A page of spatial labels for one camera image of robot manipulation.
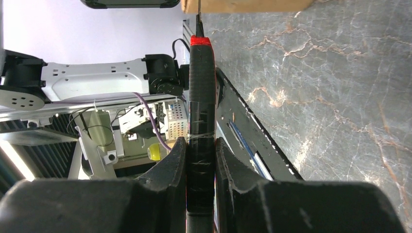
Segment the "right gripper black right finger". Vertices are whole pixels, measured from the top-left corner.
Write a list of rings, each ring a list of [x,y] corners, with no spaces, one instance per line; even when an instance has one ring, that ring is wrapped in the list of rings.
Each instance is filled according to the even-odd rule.
[[[402,233],[387,196],[361,182],[271,181],[216,142],[222,233]]]

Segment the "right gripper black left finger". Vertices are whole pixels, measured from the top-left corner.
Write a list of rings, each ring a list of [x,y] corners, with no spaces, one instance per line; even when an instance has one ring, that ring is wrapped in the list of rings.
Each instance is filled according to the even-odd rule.
[[[0,202],[3,233],[183,233],[186,142],[136,179],[38,179]]]

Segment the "red box cutter knife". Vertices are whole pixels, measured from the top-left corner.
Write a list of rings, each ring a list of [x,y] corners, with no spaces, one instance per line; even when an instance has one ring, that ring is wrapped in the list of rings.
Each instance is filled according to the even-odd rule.
[[[196,31],[190,39],[189,133],[187,156],[187,232],[213,232],[216,68],[210,39],[205,36],[198,3]]]

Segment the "brown cardboard express box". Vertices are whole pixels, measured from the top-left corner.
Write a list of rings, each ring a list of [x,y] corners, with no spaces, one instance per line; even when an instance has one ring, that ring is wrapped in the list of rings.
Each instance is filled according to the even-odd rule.
[[[198,13],[264,13],[297,12],[310,7],[313,0],[182,0],[181,9],[185,14]]]

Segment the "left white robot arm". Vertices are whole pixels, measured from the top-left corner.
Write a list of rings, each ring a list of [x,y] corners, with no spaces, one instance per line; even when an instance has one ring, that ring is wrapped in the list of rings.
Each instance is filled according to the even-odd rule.
[[[180,96],[189,88],[189,66],[166,54],[119,63],[58,64],[6,50],[0,104],[34,111],[48,103],[119,93]]]

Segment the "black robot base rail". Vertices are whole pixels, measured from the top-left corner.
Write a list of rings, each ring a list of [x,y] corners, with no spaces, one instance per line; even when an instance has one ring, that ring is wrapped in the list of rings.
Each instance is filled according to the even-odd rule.
[[[216,76],[217,126],[234,155],[268,180],[301,180],[297,169],[221,69],[216,69]]]

